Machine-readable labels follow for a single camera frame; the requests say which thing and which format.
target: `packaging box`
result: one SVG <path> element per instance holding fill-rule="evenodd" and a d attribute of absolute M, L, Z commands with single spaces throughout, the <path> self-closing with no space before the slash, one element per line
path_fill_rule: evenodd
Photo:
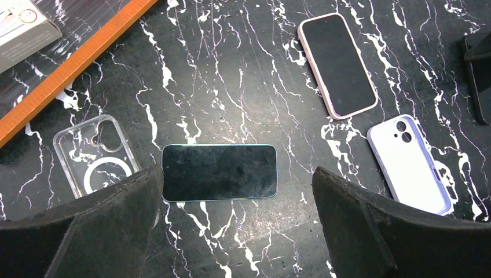
<path fill-rule="evenodd" d="M 0 73 L 61 37 L 29 0 L 0 0 Z"/>

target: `black object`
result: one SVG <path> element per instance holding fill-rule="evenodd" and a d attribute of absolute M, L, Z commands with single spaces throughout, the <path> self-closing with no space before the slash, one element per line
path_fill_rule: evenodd
<path fill-rule="evenodd" d="M 168 145 L 162 168 L 170 202 L 266 198 L 278 187 L 271 145 Z"/>
<path fill-rule="evenodd" d="M 491 124 L 491 33 L 470 34 L 462 40 L 469 86 L 479 123 Z"/>
<path fill-rule="evenodd" d="M 162 201 L 152 166 L 32 218 L 0 224 L 0 277 L 139 277 Z"/>
<path fill-rule="evenodd" d="M 338 278 L 489 277 L 489 224 L 417 210 L 322 167 L 312 185 Z"/>

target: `orange ruler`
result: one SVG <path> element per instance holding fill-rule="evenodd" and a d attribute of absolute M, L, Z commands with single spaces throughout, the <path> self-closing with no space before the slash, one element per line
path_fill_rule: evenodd
<path fill-rule="evenodd" d="M 131 0 L 70 58 L 0 119 L 0 148 L 135 23 L 157 0 Z"/>

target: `black phone screen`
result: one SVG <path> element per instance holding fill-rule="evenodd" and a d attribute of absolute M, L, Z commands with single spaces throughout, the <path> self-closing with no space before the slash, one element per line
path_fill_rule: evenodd
<path fill-rule="evenodd" d="M 333 14 L 306 21 L 301 28 L 308 44 L 305 51 L 317 66 L 334 112 L 346 116 L 374 105 L 371 81 L 343 18 Z"/>
<path fill-rule="evenodd" d="M 273 197 L 276 150 L 270 145 L 168 145 L 163 197 L 170 202 Z"/>

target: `lavender phone case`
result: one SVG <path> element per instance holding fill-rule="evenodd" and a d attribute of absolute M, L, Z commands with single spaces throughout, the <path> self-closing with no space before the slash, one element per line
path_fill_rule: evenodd
<path fill-rule="evenodd" d="M 405 125 L 402 131 L 398 122 Z M 403 133 L 409 133 L 409 142 L 407 134 L 403 140 Z M 450 197 L 413 117 L 400 115 L 376 125 L 367 137 L 396 201 L 439 215 L 452 212 Z"/>

